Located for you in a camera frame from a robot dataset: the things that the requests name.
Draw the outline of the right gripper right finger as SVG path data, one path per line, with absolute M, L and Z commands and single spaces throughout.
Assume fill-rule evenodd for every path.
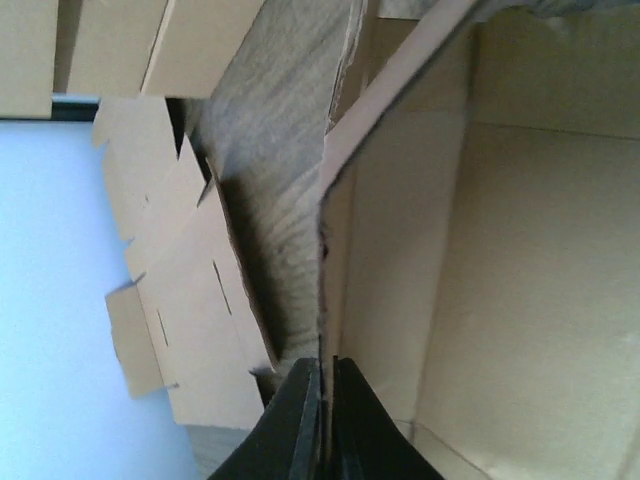
M 443 479 L 401 434 L 352 359 L 335 358 L 333 374 L 335 479 Z

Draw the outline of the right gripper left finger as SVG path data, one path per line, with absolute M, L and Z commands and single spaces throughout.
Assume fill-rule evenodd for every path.
M 315 358 L 299 359 L 255 428 L 210 478 L 314 479 L 320 404 L 319 362 Z

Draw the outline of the small cardboard box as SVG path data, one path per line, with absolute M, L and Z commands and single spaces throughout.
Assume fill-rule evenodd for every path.
M 639 475 L 639 5 L 355 1 L 320 170 L 320 358 L 443 479 Z

